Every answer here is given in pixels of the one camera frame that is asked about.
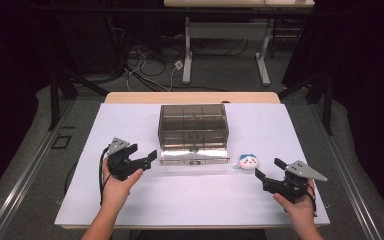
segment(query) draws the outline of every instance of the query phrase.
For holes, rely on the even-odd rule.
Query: blue and white toy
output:
[[[254,154],[242,154],[239,157],[238,165],[233,166],[235,169],[254,170],[258,167],[258,159]]]

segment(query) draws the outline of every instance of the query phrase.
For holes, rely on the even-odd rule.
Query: white tabletop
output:
[[[313,0],[164,0],[166,7],[312,7]]]
[[[131,158],[158,149],[159,104],[102,104],[80,157],[55,224],[66,228],[90,225],[99,211],[98,166],[113,137],[137,143]],[[267,177],[282,180],[273,163],[306,162],[287,110],[282,104],[226,104],[229,124],[226,164],[162,166],[159,159],[133,186],[116,227],[126,229],[267,228],[290,226],[287,214],[263,191],[254,171],[233,166],[241,154],[253,153]],[[318,191],[318,225],[329,218]]]

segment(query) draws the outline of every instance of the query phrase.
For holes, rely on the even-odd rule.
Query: smoky transparent drawer box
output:
[[[161,106],[158,137],[163,165],[229,162],[228,136],[223,104]]]

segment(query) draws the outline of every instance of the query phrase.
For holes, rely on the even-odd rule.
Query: toy face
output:
[[[253,170],[258,166],[258,160],[255,157],[247,156],[239,160],[238,166],[245,170]]]

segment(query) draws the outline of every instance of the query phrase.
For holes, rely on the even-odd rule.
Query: hand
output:
[[[311,188],[307,191],[314,196],[314,182],[309,179],[308,184]],[[295,204],[289,202],[279,193],[275,193],[273,198],[286,210],[292,223],[292,228],[298,234],[300,239],[322,239],[316,226],[314,225],[313,202],[307,194],[295,201]]]
[[[138,169],[129,178],[120,181],[113,176],[110,176],[108,169],[108,158],[104,159],[102,164],[102,174],[104,181],[107,180],[104,186],[102,208],[109,208],[112,211],[119,212],[130,194],[130,188],[139,180],[143,174],[142,169]]]

